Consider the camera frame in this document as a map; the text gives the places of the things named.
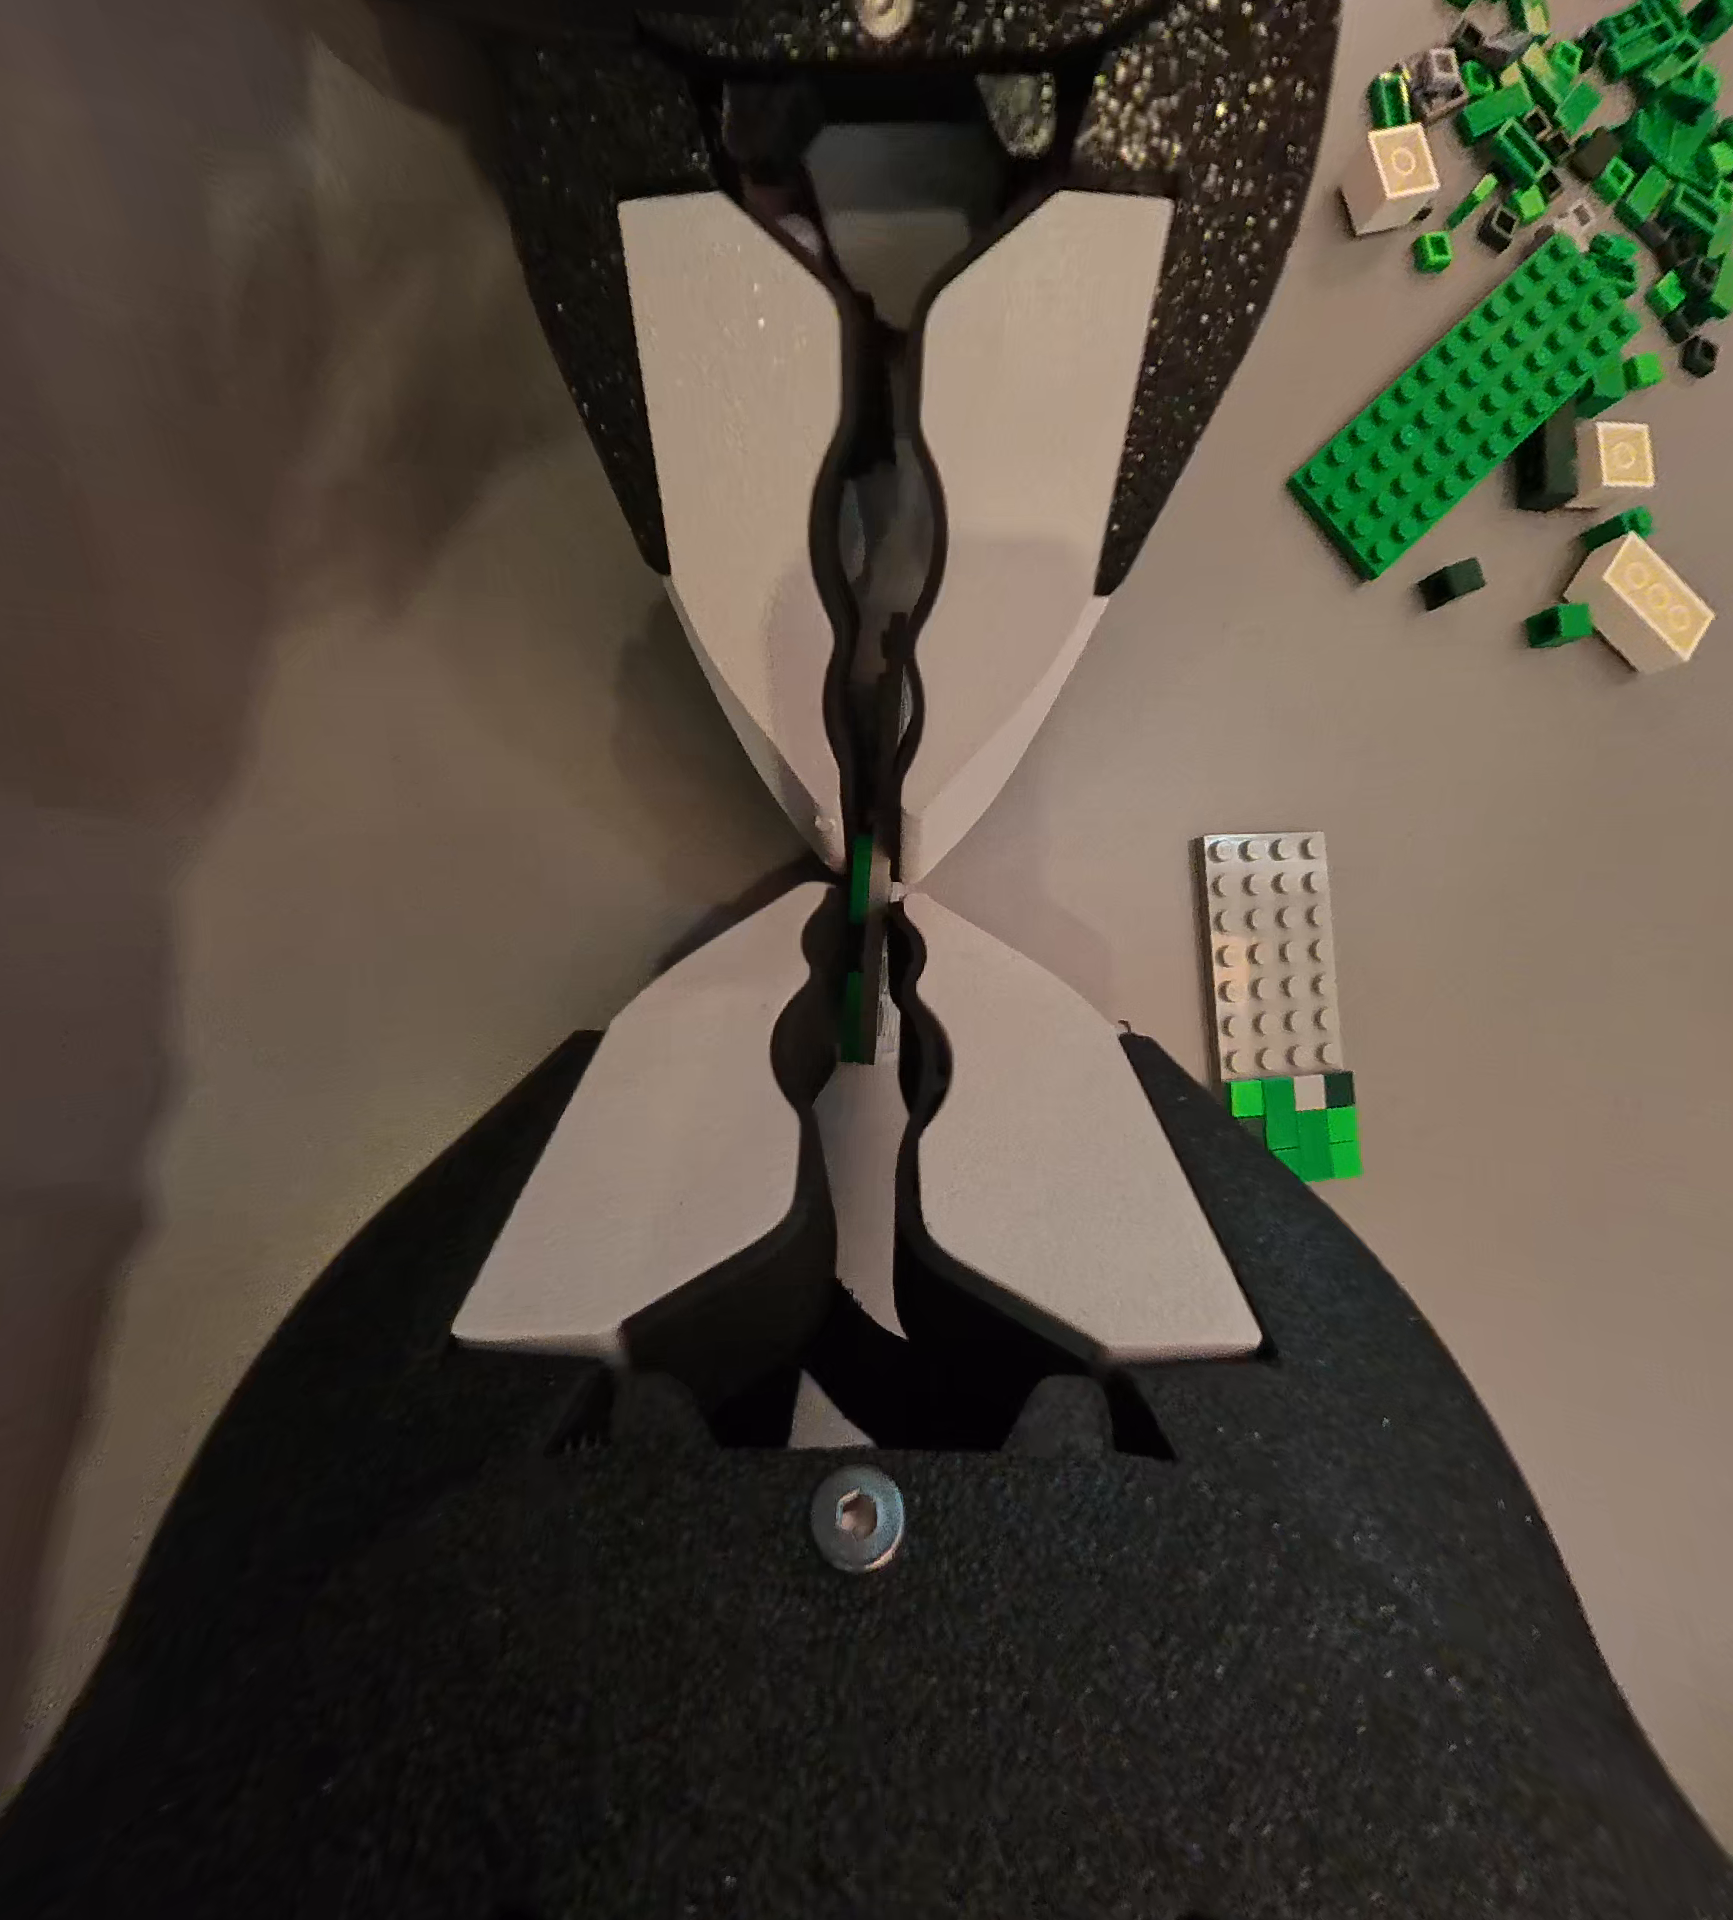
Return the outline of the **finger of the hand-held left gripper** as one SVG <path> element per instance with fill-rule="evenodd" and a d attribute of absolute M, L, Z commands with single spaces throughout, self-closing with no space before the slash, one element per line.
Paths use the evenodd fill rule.
<path fill-rule="evenodd" d="M 1092 641 L 1174 204 L 1059 190 L 923 303 L 919 432 L 938 553 L 918 609 L 918 886 L 996 803 Z"/>
<path fill-rule="evenodd" d="M 618 231 L 668 601 L 788 824 L 841 871 L 812 537 L 843 416 L 841 305 L 806 252 L 718 192 L 623 203 Z"/>

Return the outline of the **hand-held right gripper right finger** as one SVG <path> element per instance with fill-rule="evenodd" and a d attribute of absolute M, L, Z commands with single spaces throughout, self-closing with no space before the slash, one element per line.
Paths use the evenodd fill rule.
<path fill-rule="evenodd" d="M 1163 1445 L 1135 1370 L 1260 1355 L 1261 1325 L 1122 1030 L 910 892 L 890 917 L 908 1109 L 894 1295 L 918 1445 L 1007 1445 L 1034 1397 Z"/>

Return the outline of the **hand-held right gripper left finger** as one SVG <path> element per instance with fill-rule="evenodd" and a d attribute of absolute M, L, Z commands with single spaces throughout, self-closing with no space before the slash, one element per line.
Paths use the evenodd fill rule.
<path fill-rule="evenodd" d="M 845 895 L 804 880 L 605 1030 L 452 1321 L 466 1351 L 666 1377 L 723 1445 L 786 1445 L 831 1318 L 817 1103 Z"/>

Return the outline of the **grey plate with green tiles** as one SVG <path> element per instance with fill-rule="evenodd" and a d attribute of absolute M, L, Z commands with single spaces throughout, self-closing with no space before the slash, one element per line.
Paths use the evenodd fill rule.
<path fill-rule="evenodd" d="M 905 1103 L 899 1015 L 888 998 L 894 868 L 879 835 L 859 828 L 847 866 L 847 944 L 838 981 L 838 1063 L 817 1116 L 836 1218 L 836 1274 L 886 1333 L 896 1304 L 896 1186 Z"/>

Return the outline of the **grey plate green white tiles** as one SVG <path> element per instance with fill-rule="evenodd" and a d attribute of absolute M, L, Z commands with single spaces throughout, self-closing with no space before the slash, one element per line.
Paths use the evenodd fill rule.
<path fill-rule="evenodd" d="M 1229 1116 L 1307 1186 L 1359 1178 L 1325 835 L 1210 832 L 1198 872 L 1211 1063 Z"/>

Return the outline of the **square cream brick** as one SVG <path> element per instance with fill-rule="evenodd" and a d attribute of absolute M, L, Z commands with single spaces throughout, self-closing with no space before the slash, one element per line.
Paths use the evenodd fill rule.
<path fill-rule="evenodd" d="M 1579 420 L 1575 454 L 1579 486 L 1571 510 L 1609 517 L 1650 502 L 1658 471 L 1648 422 L 1608 416 Z"/>
<path fill-rule="evenodd" d="M 1408 120 L 1367 131 L 1339 190 L 1358 238 L 1427 222 L 1441 197 L 1427 129 Z"/>

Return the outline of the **large green studded plate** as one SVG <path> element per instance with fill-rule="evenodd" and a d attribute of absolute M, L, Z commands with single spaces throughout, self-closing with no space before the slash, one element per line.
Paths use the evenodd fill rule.
<path fill-rule="evenodd" d="M 1636 238 L 1552 236 L 1300 464 L 1289 495 L 1377 581 L 1622 354 L 1640 286 Z"/>

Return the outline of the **pile of green bricks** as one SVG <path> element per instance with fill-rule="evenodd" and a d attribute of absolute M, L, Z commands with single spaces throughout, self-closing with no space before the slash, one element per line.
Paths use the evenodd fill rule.
<path fill-rule="evenodd" d="M 1421 123 L 1441 197 L 1413 268 L 1464 250 L 1517 267 L 1556 235 L 1641 247 L 1640 305 L 1679 371 L 1711 379 L 1733 320 L 1733 4 L 1445 4 L 1364 92 L 1369 131 Z"/>

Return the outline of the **long cream brick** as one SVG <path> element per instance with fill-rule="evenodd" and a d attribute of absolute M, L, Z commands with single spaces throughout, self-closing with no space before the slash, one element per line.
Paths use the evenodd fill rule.
<path fill-rule="evenodd" d="M 1716 619 L 1641 534 L 1593 548 L 1566 596 L 1591 613 L 1593 630 L 1641 674 L 1691 663 Z"/>

